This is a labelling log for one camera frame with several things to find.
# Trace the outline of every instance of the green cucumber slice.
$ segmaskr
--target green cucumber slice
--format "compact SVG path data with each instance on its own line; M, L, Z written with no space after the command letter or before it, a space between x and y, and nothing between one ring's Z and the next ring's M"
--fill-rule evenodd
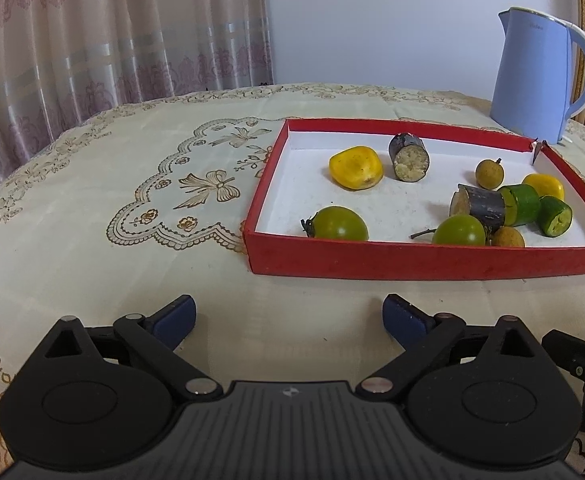
M540 198L541 209L537 225L548 237L556 238L569 230L572 223L572 209L557 197L547 195Z
M518 226L537 220L541 206L539 195L533 186L528 184L502 186L499 192L506 205L505 225Z

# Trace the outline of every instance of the cream tablecloth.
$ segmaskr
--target cream tablecloth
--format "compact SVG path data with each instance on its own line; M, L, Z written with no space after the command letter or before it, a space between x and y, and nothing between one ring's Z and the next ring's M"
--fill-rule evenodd
M63 314L86 325L198 306L178 353L233 379L356 383L401 349L391 292L471 324L515 314L541 337L585 338L585 276L504 282L357 282L253 275L241 240L257 179L287 117L410 118L499 129L455 92L306 84L201 92L105 111L0 186L0 393ZM557 150L585 177L585 127ZM581 384L574 381L576 389ZM0 469L9 463L0 439ZM585 473L585 435L570 456Z

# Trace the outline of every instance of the green tomato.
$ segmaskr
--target green tomato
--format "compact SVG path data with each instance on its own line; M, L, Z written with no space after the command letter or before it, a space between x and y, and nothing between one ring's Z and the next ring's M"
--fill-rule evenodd
M445 219L433 235L434 244L486 245L486 231L479 220L470 215L454 215Z
M309 238L368 240L368 227L361 216L338 205L323 208L313 218L302 220L301 226Z

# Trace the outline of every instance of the purple sugarcane segment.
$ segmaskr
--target purple sugarcane segment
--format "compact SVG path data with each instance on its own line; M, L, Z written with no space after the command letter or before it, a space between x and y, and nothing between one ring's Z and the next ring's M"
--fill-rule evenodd
M430 157L422 140L412 134L398 134L388 145L395 176L402 182L417 182L426 176Z
M489 230L499 229L506 220L506 204L498 191L458 184L451 200L450 216L474 216Z

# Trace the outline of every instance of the curtain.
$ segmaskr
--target curtain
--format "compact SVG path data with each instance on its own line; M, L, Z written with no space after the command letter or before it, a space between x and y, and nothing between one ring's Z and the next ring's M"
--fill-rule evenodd
M118 104L271 83L264 0L0 0L0 182Z

